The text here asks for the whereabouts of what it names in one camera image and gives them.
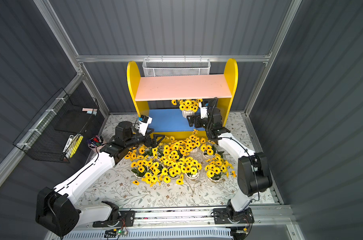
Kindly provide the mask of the sunflower pot taken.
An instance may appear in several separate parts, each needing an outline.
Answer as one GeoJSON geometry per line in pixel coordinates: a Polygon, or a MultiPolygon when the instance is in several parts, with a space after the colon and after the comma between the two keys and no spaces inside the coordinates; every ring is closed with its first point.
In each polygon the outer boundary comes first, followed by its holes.
{"type": "Polygon", "coordinates": [[[162,153],[162,149],[160,149],[159,147],[147,147],[145,149],[145,152],[144,152],[144,156],[148,156],[150,159],[151,158],[160,158],[163,156],[163,153],[162,153]]]}
{"type": "Polygon", "coordinates": [[[216,156],[218,152],[214,141],[201,138],[199,142],[200,150],[207,159],[212,159],[216,156]]]}

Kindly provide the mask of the shelf sunflower pot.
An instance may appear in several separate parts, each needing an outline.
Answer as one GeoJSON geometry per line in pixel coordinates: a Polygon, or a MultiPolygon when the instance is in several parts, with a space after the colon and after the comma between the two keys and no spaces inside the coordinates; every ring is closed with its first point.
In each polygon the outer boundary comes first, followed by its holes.
{"type": "Polygon", "coordinates": [[[131,148],[127,155],[125,156],[126,160],[136,161],[136,160],[143,160],[145,158],[146,147],[144,145],[136,148],[131,148]]]}
{"type": "Polygon", "coordinates": [[[171,176],[169,175],[168,168],[164,167],[161,163],[155,162],[148,166],[148,170],[142,177],[142,181],[152,187],[155,184],[169,184],[171,182],[171,176]]]}
{"type": "Polygon", "coordinates": [[[182,153],[180,152],[180,146],[178,144],[164,145],[163,156],[169,161],[177,162],[182,158],[182,153]]]}
{"type": "Polygon", "coordinates": [[[177,106],[181,110],[182,116],[186,118],[186,116],[194,115],[198,111],[199,103],[202,101],[203,99],[171,100],[171,103],[177,106]]]}
{"type": "Polygon", "coordinates": [[[206,137],[203,136],[203,132],[193,130],[191,135],[184,140],[184,148],[189,154],[194,154],[205,143],[206,137]]]}
{"type": "Polygon", "coordinates": [[[177,185],[184,184],[183,161],[165,160],[163,166],[161,177],[164,183],[169,184],[171,180],[176,180],[177,185]]]}
{"type": "Polygon", "coordinates": [[[219,182],[223,177],[236,178],[237,174],[234,166],[220,154],[215,154],[205,160],[205,174],[212,182],[219,182]]]}
{"type": "Polygon", "coordinates": [[[148,172],[148,167],[145,165],[145,162],[141,160],[138,162],[132,162],[131,172],[134,173],[138,180],[141,180],[148,172]]]}
{"type": "Polygon", "coordinates": [[[202,169],[201,163],[192,157],[182,158],[180,167],[182,173],[190,180],[197,179],[202,169]]]}
{"type": "Polygon", "coordinates": [[[179,160],[189,155],[190,143],[190,138],[187,138],[185,140],[172,141],[170,145],[170,157],[173,160],[179,160]]]}

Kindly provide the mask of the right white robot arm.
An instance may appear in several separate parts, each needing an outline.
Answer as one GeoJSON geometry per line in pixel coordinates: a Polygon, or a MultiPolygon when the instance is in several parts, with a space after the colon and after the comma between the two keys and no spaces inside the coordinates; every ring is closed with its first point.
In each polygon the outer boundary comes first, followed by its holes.
{"type": "Polygon", "coordinates": [[[218,108],[204,107],[200,115],[187,116],[190,127],[204,128],[209,140],[215,142],[237,160],[237,183],[239,190],[228,201],[226,208],[212,211],[215,224],[248,224],[254,218],[250,203],[260,199],[260,193],[272,186],[268,161],[264,153],[246,148],[222,125],[218,108]]]}

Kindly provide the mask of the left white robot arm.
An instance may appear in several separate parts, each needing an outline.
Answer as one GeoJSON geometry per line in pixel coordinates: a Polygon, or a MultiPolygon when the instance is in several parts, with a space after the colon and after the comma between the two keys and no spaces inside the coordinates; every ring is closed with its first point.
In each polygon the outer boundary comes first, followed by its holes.
{"type": "Polygon", "coordinates": [[[37,196],[35,221],[47,230],[63,238],[74,228],[97,223],[114,227],[122,222],[119,207],[103,201],[99,205],[76,207],[85,190],[101,175],[115,167],[129,152],[140,145],[155,148],[166,137],[156,134],[149,123],[139,118],[139,127],[123,121],[115,128],[115,135],[102,144],[97,156],[79,171],[54,188],[43,188],[37,196]]]}

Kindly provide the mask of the yellow wooden shelf unit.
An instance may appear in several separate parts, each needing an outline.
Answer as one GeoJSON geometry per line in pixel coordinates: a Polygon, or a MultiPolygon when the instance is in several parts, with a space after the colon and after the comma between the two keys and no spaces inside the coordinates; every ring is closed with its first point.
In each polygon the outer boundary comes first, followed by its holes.
{"type": "Polygon", "coordinates": [[[187,138],[194,129],[199,137],[219,133],[225,127],[238,84],[235,59],[226,62],[224,73],[216,75],[142,77],[136,62],[127,66],[127,83],[139,117],[155,134],[187,138]],[[152,110],[153,101],[187,101],[181,109],[152,110]]]}

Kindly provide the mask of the pink metal pen bucket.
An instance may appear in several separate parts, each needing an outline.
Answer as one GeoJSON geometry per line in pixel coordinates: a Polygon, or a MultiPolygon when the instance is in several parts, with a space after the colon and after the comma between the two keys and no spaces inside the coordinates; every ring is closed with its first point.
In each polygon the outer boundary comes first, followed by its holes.
{"type": "Polygon", "coordinates": [[[96,149],[104,143],[104,138],[102,136],[95,135],[91,139],[87,140],[87,145],[90,149],[96,149]]]}

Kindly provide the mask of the yellow marker in basket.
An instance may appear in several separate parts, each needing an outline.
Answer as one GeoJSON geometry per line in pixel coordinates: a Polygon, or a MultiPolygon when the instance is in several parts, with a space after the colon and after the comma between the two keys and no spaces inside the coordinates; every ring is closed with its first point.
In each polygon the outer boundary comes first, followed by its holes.
{"type": "Polygon", "coordinates": [[[67,158],[72,158],[75,153],[77,152],[82,140],[83,140],[83,135],[77,135],[74,140],[71,142],[69,149],[67,150],[67,158]]]}

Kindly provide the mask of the white mesh desk organizer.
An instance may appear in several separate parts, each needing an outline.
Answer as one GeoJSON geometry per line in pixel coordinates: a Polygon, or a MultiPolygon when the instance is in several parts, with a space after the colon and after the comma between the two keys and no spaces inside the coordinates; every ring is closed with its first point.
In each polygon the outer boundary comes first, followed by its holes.
{"type": "Polygon", "coordinates": [[[144,59],[142,68],[145,77],[175,77],[209,75],[210,61],[155,62],[144,59]]]}

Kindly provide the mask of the white marker in basket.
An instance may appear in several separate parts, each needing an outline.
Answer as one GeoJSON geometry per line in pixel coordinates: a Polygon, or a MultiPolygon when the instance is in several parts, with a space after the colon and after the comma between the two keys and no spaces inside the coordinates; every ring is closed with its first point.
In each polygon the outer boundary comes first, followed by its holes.
{"type": "Polygon", "coordinates": [[[67,142],[65,144],[65,147],[63,149],[63,153],[65,153],[67,151],[67,149],[69,148],[69,146],[70,146],[71,142],[73,141],[73,139],[74,139],[74,135],[70,135],[68,137],[67,142]]]}

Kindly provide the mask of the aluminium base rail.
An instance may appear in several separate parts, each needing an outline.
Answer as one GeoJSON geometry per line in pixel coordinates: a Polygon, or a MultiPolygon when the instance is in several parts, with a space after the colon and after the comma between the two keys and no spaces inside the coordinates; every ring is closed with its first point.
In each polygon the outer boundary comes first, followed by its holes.
{"type": "Polygon", "coordinates": [[[122,210],[112,224],[87,223],[64,240],[302,240],[290,207],[252,206],[231,221],[226,208],[186,207],[122,210]]]}

